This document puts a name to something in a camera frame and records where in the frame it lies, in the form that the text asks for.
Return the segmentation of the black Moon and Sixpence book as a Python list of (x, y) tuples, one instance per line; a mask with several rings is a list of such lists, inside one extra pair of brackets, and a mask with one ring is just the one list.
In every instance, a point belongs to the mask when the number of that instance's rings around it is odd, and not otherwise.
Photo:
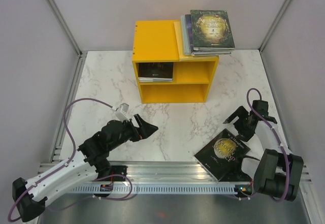
[(194, 157), (207, 172), (220, 181), (239, 165), (240, 158), (249, 151), (250, 148), (245, 143), (224, 129)]

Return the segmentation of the yellow L book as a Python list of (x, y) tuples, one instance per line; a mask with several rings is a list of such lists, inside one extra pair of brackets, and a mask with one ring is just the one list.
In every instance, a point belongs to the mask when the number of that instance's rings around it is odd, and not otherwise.
[(188, 61), (188, 60), (197, 60), (200, 59), (199, 56), (194, 56), (191, 54), (190, 49), (186, 46), (183, 40), (183, 31), (181, 27), (181, 22), (174, 21), (174, 30), (176, 35), (176, 42), (177, 42), (177, 50), (179, 55), (180, 61)]

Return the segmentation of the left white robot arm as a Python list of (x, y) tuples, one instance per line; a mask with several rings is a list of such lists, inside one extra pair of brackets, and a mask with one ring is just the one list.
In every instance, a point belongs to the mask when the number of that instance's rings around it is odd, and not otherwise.
[(35, 219), (56, 199), (86, 182), (107, 180), (111, 175), (111, 165), (107, 160), (111, 151), (127, 141), (147, 139), (158, 130), (138, 114), (134, 118), (137, 126), (131, 119), (109, 121), (70, 157), (51, 169), (27, 180), (16, 179), (12, 183), (12, 197), (19, 220), (29, 222)]

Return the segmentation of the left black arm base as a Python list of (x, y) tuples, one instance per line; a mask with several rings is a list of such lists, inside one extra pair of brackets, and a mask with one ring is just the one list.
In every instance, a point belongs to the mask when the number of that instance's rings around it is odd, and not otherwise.
[(97, 179), (109, 181), (110, 183), (125, 181), (125, 178), (119, 175), (127, 175), (127, 166), (122, 164), (111, 165), (108, 163), (107, 166), (104, 166), (104, 168), (99, 171)]

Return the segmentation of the green forest cover book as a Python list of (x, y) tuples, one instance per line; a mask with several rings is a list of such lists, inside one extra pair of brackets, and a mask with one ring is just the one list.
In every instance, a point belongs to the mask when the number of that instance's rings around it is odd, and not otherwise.
[(235, 42), (225, 10), (191, 10), (192, 43), (195, 51), (231, 51)]

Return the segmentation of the grey G book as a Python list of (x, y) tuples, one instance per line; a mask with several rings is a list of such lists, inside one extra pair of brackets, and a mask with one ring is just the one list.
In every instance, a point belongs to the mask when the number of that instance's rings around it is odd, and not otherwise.
[(181, 31), (182, 31), (182, 41), (183, 41), (184, 54), (187, 55), (187, 56), (190, 56), (191, 55), (191, 48), (190, 48), (190, 42), (189, 42), (189, 37), (188, 37), (186, 19), (185, 19), (184, 15), (181, 16), (180, 22), (181, 22)]

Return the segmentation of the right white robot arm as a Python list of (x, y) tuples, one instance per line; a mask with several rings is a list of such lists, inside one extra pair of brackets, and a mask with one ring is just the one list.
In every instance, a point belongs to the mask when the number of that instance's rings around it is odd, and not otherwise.
[(270, 196), (274, 201), (294, 201), (302, 176), (304, 161), (294, 155), (278, 135), (277, 120), (270, 116), (267, 101), (254, 100), (251, 111), (238, 107), (225, 121), (233, 122), (237, 138), (248, 142), (254, 135), (259, 139), (263, 155), (260, 160), (244, 159), (232, 167), (232, 174), (238, 180), (250, 176), (253, 179), (253, 193)]

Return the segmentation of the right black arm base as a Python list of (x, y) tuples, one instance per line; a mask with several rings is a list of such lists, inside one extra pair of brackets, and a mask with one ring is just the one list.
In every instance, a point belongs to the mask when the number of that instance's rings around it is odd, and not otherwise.
[(250, 182), (251, 177), (241, 170), (241, 165), (234, 165), (232, 169), (226, 173), (220, 182)]

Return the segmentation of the purple Robinson Crusoe book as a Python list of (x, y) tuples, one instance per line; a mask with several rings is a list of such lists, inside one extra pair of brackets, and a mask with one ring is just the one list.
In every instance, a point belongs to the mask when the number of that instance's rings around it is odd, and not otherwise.
[(194, 56), (214, 56), (214, 55), (221, 55), (221, 54), (231, 54), (233, 50), (194, 50), (193, 49), (193, 41), (192, 41), (192, 27), (191, 27), (191, 17), (190, 14), (185, 15), (188, 37), (190, 42), (191, 54)]

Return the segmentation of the dark Wuthering Heights book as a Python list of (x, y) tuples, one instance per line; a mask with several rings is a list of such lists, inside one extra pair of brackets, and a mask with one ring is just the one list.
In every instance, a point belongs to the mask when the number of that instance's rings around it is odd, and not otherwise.
[(173, 80), (173, 62), (143, 62), (139, 64), (138, 78), (141, 82)]

